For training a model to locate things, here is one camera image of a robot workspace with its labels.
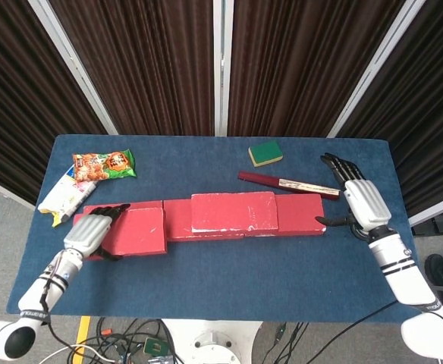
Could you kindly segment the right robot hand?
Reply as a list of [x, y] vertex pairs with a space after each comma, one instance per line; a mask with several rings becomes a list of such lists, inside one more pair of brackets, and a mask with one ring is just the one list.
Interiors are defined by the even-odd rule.
[[367, 242], [372, 240], [374, 230], [382, 234], [391, 231], [388, 227], [391, 212], [375, 184], [363, 176], [359, 167], [328, 152], [320, 159], [339, 183], [348, 204], [348, 215], [333, 220], [316, 216], [316, 220], [326, 227], [349, 226], [357, 239]]

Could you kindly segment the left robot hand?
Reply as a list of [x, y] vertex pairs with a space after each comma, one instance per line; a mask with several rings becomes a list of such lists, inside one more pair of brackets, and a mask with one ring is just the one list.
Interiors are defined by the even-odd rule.
[[75, 249], [84, 259], [98, 256], [116, 262], [121, 256], [114, 255], [102, 247], [102, 242], [120, 216], [130, 204], [98, 207], [84, 215], [64, 238], [65, 249]]

